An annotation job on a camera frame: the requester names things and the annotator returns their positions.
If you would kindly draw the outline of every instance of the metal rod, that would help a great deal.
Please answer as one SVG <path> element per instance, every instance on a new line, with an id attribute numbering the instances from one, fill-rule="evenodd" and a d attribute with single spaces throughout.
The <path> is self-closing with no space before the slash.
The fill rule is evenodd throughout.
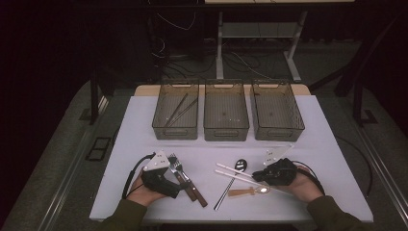
<path id="1" fill-rule="evenodd" d="M 174 116 L 176 115 L 177 111 L 180 109 L 181 105 L 183 104 L 184 100 L 186 100 L 188 93 L 186 93 L 183 98 L 181 99 L 180 103 L 177 105 L 176 109 L 174 110 L 173 114 L 171 114 L 170 118 L 168 119 L 165 127 L 168 127 L 168 124 L 173 120 Z"/>
<path id="2" fill-rule="evenodd" d="M 177 121 L 177 119 L 179 119 L 186 111 L 188 111 L 192 107 L 192 105 L 194 105 L 194 103 L 196 103 L 197 101 L 198 101 L 198 98 L 194 99 L 191 102 L 191 104 L 185 110 L 183 110 L 183 112 L 180 113 L 180 115 L 178 115 L 176 118 L 174 118 L 174 120 L 170 124 L 168 124 L 167 127 L 170 127 L 171 125 L 173 125 L 173 123 L 175 123 Z"/>

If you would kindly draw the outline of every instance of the chopsticks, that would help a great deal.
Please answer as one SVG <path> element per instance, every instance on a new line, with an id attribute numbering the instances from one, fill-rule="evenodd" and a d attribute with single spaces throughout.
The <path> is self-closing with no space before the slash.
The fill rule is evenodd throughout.
<path id="1" fill-rule="evenodd" d="M 223 167 L 223 168 L 225 168 L 225 169 L 228 169 L 228 170 L 237 172 L 238 174 L 241 174 L 241 175 L 244 175 L 244 176 L 247 176 L 247 177 L 251 177 L 251 178 L 252 178 L 252 175 L 249 175 L 249 174 L 247 174 L 247 173 L 244 173 L 244 172 L 235 170 L 235 169 L 233 169 L 233 168 L 231 168 L 231 167 L 227 167 L 227 166 L 222 165 L 222 164 L 219 164 L 219 163 L 217 163 L 217 166 L 218 166 L 218 167 Z M 217 170 L 217 169 L 216 169 L 216 173 L 219 173 L 219 174 L 222 174 L 222 175 L 226 175 L 226 176 L 229 176 L 229 177 L 238 179 L 238 180 L 242 180 L 242 181 L 244 181 L 244 182 L 247 182 L 247 183 L 250 183 L 250 184 L 253 184 L 253 185 L 256 185 L 256 186 L 268 186 L 268 187 L 271 187 L 271 188 L 273 188 L 273 189 L 275 189 L 276 191 L 279 191 L 279 192 L 281 192 L 281 193 L 285 193 L 285 194 L 290 194 L 290 195 L 292 195 L 292 194 L 289 193 L 289 192 L 285 192 L 285 191 L 282 191 L 282 190 L 278 190 L 278 189 L 276 189 L 276 187 L 274 187 L 274 186 L 269 186 L 267 183 L 265 183 L 265 184 L 260 184 L 260 183 L 258 183 L 258 182 L 255 182 L 255 181 L 252 181 L 252 180 L 248 180 L 248 179 L 245 179 L 245 178 L 243 178 L 243 177 L 240 177 L 240 176 L 237 176 L 237 175 L 233 175 L 233 174 L 230 174 L 230 173 L 227 173 L 227 172 L 223 172 L 223 171 L 220 171 L 220 170 Z"/>
<path id="2" fill-rule="evenodd" d="M 231 167 L 227 167 L 227 166 L 222 165 L 222 164 L 219 164 L 219 163 L 217 163 L 217 166 L 226 168 L 226 169 L 231 170 L 231 171 L 234 171 L 234 172 L 237 172 L 238 174 L 241 174 L 241 175 L 244 175 L 244 176 L 247 176 L 247 177 L 252 177 L 252 175 L 246 174 L 246 173 L 244 173 L 244 172 L 235 170 L 235 169 L 233 169 L 233 168 L 231 168 Z M 235 179 L 238 179 L 238 180 L 242 180 L 242 181 L 244 181 L 244 182 L 248 182 L 248 183 L 251 183 L 251 184 L 256 185 L 256 186 L 264 186 L 264 185 L 262 185 L 262 184 L 260 184 L 260 183 L 255 182 L 255 181 L 251 181 L 251 180 L 242 178 L 242 177 L 240 177 L 240 176 L 233 175 L 233 174 L 230 174 L 230 173 L 227 173 L 227 172 L 223 172 L 223 171 L 220 171 L 220 170 L 217 170 L 217 169 L 216 169 L 216 173 L 219 173 L 219 174 L 222 174 L 222 175 L 226 175 L 226 176 L 230 176 L 230 177 L 232 177 L 232 178 L 235 178 Z"/>

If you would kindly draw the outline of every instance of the hand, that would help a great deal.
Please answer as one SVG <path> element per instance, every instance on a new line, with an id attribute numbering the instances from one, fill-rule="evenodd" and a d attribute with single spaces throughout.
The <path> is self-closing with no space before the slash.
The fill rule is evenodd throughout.
<path id="1" fill-rule="evenodd" d="M 309 169 L 306 167 L 298 166 L 297 168 L 301 168 L 309 172 Z M 278 186 L 277 189 L 292 193 L 297 199 L 306 203 L 323 196 L 323 193 L 319 190 L 315 183 L 309 179 L 309 177 L 299 172 L 289 186 Z"/>
<path id="2" fill-rule="evenodd" d="M 132 200 L 145 207 L 148 207 L 154 201 L 166 197 L 166 195 L 149 190 L 143 185 L 141 180 L 141 174 L 143 170 L 139 172 L 138 178 L 133 182 L 129 195 L 126 197 L 128 200 Z"/>

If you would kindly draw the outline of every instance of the table leg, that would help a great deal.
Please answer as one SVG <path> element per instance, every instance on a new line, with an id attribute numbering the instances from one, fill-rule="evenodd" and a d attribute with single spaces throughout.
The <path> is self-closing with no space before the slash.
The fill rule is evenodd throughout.
<path id="1" fill-rule="evenodd" d="M 296 82 L 300 82 L 301 79 L 300 79 L 299 72 L 297 71 L 296 65 L 294 64 L 294 61 L 293 61 L 293 54 L 294 54 L 294 50 L 297 47 L 297 43 L 299 42 L 300 35 L 303 30 L 303 25 L 306 20 L 306 15 L 307 15 L 307 12 L 302 12 L 302 14 L 300 15 L 300 18 L 297 21 L 296 29 L 294 30 L 291 47 L 289 48 L 288 51 L 284 52 L 285 59 L 289 67 L 289 71 L 292 74 L 293 80 Z"/>
<path id="2" fill-rule="evenodd" d="M 218 38 L 217 38 L 217 79 L 224 78 L 222 67 L 222 12 L 218 15 Z"/>

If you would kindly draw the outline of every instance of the sleeve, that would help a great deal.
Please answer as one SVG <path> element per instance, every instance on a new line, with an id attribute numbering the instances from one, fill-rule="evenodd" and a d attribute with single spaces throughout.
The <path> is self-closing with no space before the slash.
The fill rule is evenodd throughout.
<path id="1" fill-rule="evenodd" d="M 322 196 L 310 202 L 307 210 L 319 230 L 366 231 L 371 227 L 356 217 L 343 212 L 331 196 Z"/>
<path id="2" fill-rule="evenodd" d="M 96 231 L 138 231 L 147 208 L 131 200 L 122 199 L 113 215 L 104 219 Z"/>

